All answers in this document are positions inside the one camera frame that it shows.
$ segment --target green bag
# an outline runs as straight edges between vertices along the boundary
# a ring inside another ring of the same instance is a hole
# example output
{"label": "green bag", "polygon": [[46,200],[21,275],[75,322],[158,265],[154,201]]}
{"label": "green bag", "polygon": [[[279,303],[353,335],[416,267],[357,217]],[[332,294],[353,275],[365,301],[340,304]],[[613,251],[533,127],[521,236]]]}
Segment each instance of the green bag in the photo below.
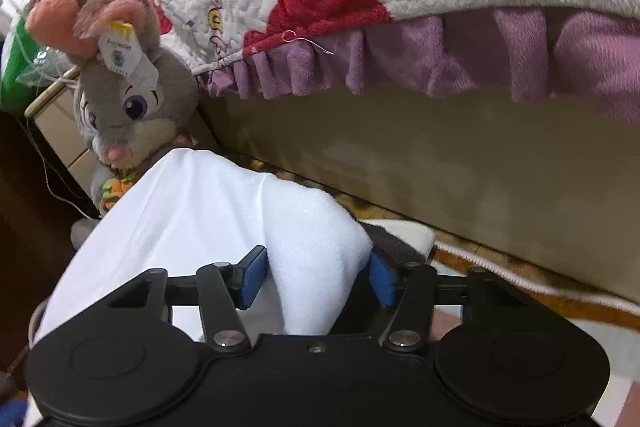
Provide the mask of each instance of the green bag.
{"label": "green bag", "polygon": [[23,115],[24,110],[35,100],[37,90],[34,87],[21,84],[17,80],[18,75],[29,66],[29,63],[24,59],[18,39],[31,60],[40,50],[40,45],[24,29],[24,19],[20,18],[15,27],[14,40],[9,51],[6,68],[4,68],[4,75],[0,80],[0,110]]}

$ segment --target white tag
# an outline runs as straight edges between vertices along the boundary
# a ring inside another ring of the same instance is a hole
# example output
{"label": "white tag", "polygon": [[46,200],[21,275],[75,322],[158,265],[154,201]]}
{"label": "white tag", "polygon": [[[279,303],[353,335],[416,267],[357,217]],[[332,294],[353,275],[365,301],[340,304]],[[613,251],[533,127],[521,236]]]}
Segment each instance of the white tag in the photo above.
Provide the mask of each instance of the white tag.
{"label": "white tag", "polygon": [[136,31],[129,23],[111,21],[98,39],[104,65],[126,77],[133,86],[155,89],[158,70],[142,52]]}

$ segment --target plush ear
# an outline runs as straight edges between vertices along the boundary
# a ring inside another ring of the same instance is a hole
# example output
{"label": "plush ear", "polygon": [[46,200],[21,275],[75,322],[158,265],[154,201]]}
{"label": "plush ear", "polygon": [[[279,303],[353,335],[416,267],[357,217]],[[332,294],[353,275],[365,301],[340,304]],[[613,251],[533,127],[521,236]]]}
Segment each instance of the plush ear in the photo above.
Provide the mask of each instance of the plush ear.
{"label": "plush ear", "polygon": [[74,34],[81,39],[100,36],[110,21],[127,22],[139,34],[145,30],[146,0],[89,0],[78,13]]}
{"label": "plush ear", "polygon": [[88,0],[31,0],[25,28],[40,44],[80,58],[93,58],[97,43],[74,35],[76,17]]}

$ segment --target purple ruffle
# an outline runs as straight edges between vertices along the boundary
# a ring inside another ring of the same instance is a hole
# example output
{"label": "purple ruffle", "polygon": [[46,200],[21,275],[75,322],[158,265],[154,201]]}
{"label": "purple ruffle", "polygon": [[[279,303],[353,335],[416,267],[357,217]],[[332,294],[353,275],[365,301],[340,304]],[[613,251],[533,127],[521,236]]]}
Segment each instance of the purple ruffle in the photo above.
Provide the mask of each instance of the purple ruffle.
{"label": "purple ruffle", "polygon": [[640,121],[640,21],[587,10],[480,9],[313,38],[249,55],[201,75],[210,96],[354,93],[396,82],[443,97],[507,86],[513,100],[580,96],[625,122]]}

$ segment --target plush toy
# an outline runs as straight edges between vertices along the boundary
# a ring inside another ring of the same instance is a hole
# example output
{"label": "plush toy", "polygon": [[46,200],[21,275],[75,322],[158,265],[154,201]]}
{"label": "plush toy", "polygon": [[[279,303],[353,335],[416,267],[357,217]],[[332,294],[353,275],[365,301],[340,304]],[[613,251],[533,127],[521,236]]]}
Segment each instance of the plush toy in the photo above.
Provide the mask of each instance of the plush toy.
{"label": "plush toy", "polygon": [[[91,197],[104,214],[164,154],[193,144],[184,129],[198,104],[196,80],[160,46],[150,0],[31,0],[27,10],[30,35],[64,51],[81,68],[74,116],[84,142],[100,160]],[[111,42],[104,35],[114,31],[125,41],[120,50],[110,48],[110,55],[103,56],[110,45],[105,42]],[[142,52],[140,69],[145,70],[120,74],[118,67],[126,69],[132,47]],[[95,224],[76,223],[76,248]]]}

